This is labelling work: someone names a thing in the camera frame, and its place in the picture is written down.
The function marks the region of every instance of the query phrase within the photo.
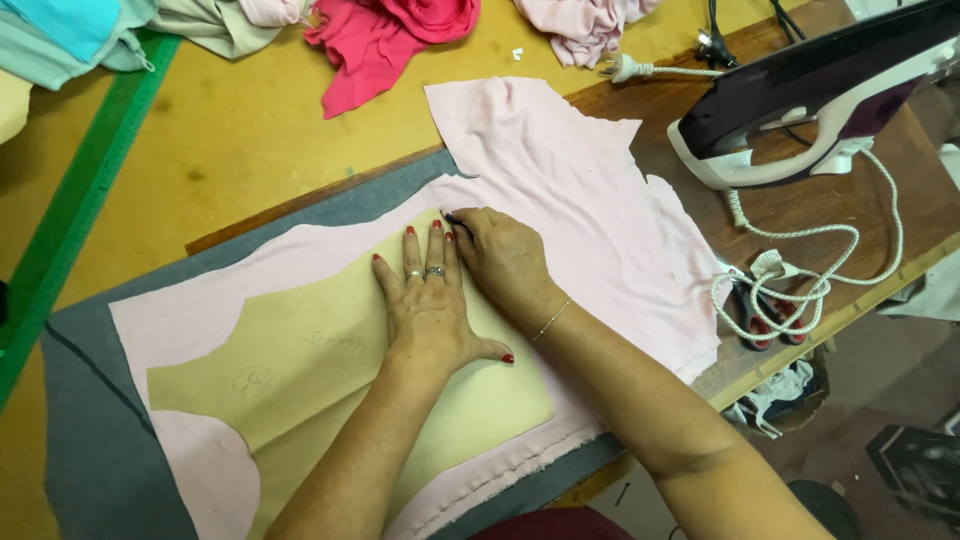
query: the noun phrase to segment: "gray felt mat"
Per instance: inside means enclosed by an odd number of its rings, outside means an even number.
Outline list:
[[[48,411],[46,492],[63,537],[197,536],[133,386],[108,303],[230,266],[301,223],[372,221],[444,173],[457,174],[446,150],[51,315],[40,337]],[[476,506],[433,538],[466,538],[540,508],[622,451],[612,435],[602,435]]]

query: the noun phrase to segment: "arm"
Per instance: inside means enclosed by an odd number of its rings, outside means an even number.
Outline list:
[[[472,276],[528,335],[569,298],[540,236],[491,209],[454,216]],[[689,538],[830,538],[754,448],[669,370],[571,302],[537,340],[653,477]]]
[[[440,221],[430,229],[426,268],[443,276],[423,278],[413,228],[403,236],[405,285],[387,261],[374,255],[373,272],[387,298],[390,350],[360,405],[283,507],[266,539],[379,538],[410,451],[444,386],[476,358],[513,363],[503,343],[477,337],[467,323],[467,304],[452,236]]]

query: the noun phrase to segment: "purple iron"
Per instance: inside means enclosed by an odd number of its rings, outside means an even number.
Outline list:
[[[801,41],[713,79],[667,128],[686,166],[717,190],[843,174],[927,74],[956,61],[960,0],[927,0]],[[793,158],[752,165],[748,137],[819,122]]]

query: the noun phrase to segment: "teal fabric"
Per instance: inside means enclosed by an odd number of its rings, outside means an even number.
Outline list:
[[[153,71],[132,29],[145,25],[156,10],[155,0],[120,0],[116,23],[90,61],[78,60],[19,14],[0,10],[0,68],[51,90],[99,63],[118,71]]]
[[[79,61],[104,46],[120,13],[117,0],[0,0]]]

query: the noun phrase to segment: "green ruler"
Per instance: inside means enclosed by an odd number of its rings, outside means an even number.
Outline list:
[[[156,70],[114,76],[13,271],[8,291],[9,320],[0,326],[0,409],[60,295],[180,44],[179,36],[147,30],[138,36]]]

